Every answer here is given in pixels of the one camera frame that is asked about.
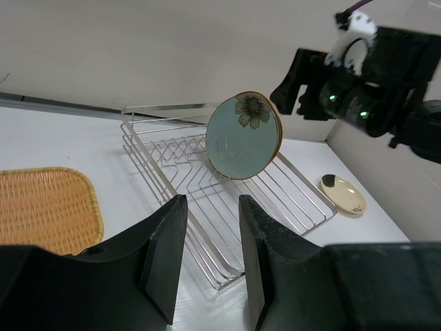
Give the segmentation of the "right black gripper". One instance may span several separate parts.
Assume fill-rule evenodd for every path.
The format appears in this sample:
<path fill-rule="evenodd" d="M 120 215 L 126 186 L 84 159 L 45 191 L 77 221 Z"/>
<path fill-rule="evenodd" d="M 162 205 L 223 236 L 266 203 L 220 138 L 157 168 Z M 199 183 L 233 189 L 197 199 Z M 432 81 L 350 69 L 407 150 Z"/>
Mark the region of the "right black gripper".
<path fill-rule="evenodd" d="M 340 119 L 379 137 L 400 123 L 409 102 L 421 102 L 440 62 L 440 35 L 377 28 L 362 74 L 326 66 L 325 52 L 299 48 L 280 85 L 270 94 L 277 111 L 291 115 L 301 86 L 297 113 L 306 120 Z"/>

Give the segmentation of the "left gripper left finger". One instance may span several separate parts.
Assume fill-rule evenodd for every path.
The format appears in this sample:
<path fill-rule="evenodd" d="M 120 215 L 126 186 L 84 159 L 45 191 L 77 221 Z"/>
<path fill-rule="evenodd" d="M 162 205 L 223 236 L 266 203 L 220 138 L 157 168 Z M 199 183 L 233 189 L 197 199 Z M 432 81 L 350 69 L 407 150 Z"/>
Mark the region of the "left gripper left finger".
<path fill-rule="evenodd" d="M 177 195 L 78 255 L 2 246 L 1 329 L 168 329 L 186 229 L 187 199 Z"/>

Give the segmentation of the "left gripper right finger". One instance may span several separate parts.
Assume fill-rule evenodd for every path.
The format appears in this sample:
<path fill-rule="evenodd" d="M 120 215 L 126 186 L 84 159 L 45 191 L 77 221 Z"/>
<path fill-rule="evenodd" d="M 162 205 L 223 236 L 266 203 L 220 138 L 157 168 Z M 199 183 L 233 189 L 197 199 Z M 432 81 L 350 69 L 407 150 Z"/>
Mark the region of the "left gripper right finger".
<path fill-rule="evenodd" d="M 439 330 L 440 244 L 316 245 L 238 202 L 254 330 Z"/>

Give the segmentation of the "beige plate with bird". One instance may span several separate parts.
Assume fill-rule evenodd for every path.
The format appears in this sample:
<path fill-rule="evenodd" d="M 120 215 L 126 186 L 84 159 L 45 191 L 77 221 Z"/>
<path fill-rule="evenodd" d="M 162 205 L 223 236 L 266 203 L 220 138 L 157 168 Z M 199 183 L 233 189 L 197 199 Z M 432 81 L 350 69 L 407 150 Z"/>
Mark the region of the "beige plate with bird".
<path fill-rule="evenodd" d="M 276 125 L 276 147 L 270 161 L 273 161 L 280 150 L 283 140 L 283 124 L 271 101 L 262 93 L 256 91 L 244 91 L 234 96 L 235 114 L 239 116 L 238 122 L 243 127 L 249 126 L 257 130 L 262 123 L 269 123 L 274 120 Z"/>

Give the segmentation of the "teal plate with flower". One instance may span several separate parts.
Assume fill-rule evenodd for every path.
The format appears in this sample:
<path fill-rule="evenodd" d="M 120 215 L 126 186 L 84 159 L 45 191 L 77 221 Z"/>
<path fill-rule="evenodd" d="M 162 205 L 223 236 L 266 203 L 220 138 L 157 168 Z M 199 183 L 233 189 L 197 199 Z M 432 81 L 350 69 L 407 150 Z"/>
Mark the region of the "teal plate with flower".
<path fill-rule="evenodd" d="M 222 102 L 207 124 L 205 148 L 209 162 L 224 177 L 249 179 L 270 163 L 276 147 L 276 125 L 273 119 L 257 130 L 243 128 L 235 114 L 235 98 Z"/>

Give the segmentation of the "small cream plate black spot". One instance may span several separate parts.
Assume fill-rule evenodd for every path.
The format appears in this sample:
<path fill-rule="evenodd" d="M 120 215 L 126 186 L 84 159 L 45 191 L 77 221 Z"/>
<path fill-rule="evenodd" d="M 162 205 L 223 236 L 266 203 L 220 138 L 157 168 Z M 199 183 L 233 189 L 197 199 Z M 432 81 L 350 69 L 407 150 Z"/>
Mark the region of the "small cream plate black spot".
<path fill-rule="evenodd" d="M 364 195 L 351 182 L 334 174 L 326 174 L 320 180 L 323 194 L 341 211 L 362 215 L 367 209 Z"/>

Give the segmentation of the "woven bamboo square tray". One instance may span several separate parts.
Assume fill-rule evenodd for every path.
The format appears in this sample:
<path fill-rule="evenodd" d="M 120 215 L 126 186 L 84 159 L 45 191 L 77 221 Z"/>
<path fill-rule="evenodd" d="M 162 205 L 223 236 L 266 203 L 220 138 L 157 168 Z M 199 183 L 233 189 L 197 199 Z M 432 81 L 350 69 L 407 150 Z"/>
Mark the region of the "woven bamboo square tray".
<path fill-rule="evenodd" d="M 94 186 L 83 173 L 64 167 L 1 171 L 1 244 L 78 255 L 103 235 Z"/>

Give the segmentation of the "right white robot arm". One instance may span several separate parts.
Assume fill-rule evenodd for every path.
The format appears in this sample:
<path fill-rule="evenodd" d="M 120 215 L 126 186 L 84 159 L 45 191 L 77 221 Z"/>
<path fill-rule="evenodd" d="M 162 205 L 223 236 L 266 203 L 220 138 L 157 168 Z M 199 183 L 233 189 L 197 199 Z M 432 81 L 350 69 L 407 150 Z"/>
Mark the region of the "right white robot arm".
<path fill-rule="evenodd" d="M 423 159 L 440 162 L 440 101 L 425 100 L 440 64 L 440 36 L 380 26 L 356 74 L 349 55 L 364 44 L 344 46 L 342 63 L 326 53 L 299 48 L 270 99 L 280 114 L 306 120 L 340 119 L 378 138 L 392 134 L 390 148 L 402 144 Z"/>

